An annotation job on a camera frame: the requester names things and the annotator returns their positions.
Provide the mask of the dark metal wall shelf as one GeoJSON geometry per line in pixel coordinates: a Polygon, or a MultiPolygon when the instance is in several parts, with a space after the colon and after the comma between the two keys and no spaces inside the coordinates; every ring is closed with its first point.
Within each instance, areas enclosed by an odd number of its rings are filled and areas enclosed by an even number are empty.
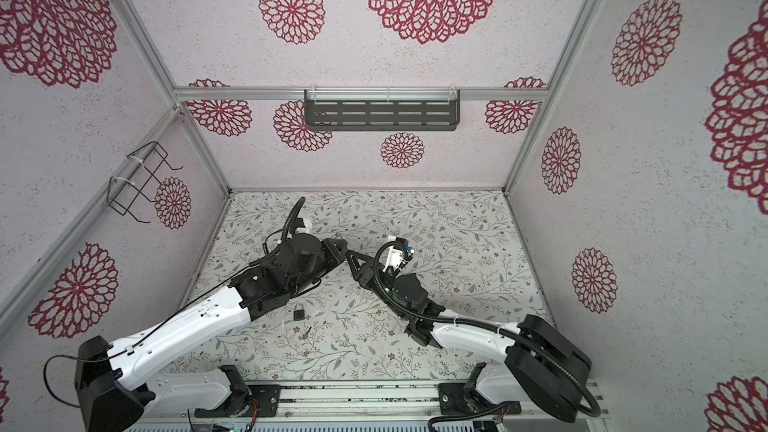
{"type": "Polygon", "coordinates": [[[460,122],[461,94],[304,92],[304,120],[313,132],[450,132],[460,122]]]}

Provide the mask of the black padlock left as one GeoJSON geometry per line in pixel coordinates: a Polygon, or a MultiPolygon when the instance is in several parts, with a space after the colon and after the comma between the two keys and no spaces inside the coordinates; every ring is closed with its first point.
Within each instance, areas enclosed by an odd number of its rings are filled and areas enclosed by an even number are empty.
{"type": "Polygon", "coordinates": [[[306,312],[303,307],[299,307],[293,311],[293,320],[294,321],[303,321],[306,319],[306,312]]]}

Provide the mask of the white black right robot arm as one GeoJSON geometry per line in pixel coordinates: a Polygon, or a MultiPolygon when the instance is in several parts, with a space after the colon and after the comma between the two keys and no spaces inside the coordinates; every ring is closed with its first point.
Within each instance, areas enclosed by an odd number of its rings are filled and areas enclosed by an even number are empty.
{"type": "Polygon", "coordinates": [[[499,324],[447,309],[430,298],[416,275],[402,274],[411,256],[411,248],[392,243],[374,256],[346,254],[353,279],[405,320],[405,332],[417,344],[481,358],[464,386],[469,408],[490,409],[528,398],[567,423],[578,414],[601,415],[587,387],[591,359],[554,326],[531,314],[521,322],[499,324]]]}

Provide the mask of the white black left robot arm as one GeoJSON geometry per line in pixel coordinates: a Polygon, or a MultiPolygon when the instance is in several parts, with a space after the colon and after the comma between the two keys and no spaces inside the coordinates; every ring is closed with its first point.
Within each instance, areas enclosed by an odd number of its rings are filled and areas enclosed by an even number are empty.
{"type": "Polygon", "coordinates": [[[234,365],[201,373],[164,373],[195,347],[282,308],[346,260],[344,239],[298,233],[210,296],[141,332],[78,350],[75,391],[86,430],[125,431],[149,413],[200,412],[229,417],[250,406],[252,393],[234,365]]]}

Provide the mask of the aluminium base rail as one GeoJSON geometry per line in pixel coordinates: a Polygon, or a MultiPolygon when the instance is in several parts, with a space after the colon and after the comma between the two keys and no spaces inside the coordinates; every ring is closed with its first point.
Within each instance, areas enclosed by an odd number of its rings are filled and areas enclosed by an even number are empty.
{"type": "Polygon", "coordinates": [[[322,421],[407,421],[440,415],[466,415],[490,403],[469,390],[466,381],[287,381],[253,382],[250,397],[234,413],[178,406],[156,409],[131,425],[179,424],[203,430],[214,424],[243,430],[250,424],[322,421]]]}

